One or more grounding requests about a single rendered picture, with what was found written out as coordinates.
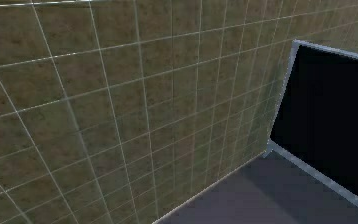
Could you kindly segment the black window with grey frame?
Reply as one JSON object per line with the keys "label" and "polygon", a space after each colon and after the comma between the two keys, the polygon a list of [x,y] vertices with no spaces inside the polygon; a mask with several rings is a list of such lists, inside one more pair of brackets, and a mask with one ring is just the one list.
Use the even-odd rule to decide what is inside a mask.
{"label": "black window with grey frame", "polygon": [[292,42],[267,151],[358,207],[358,53]]}

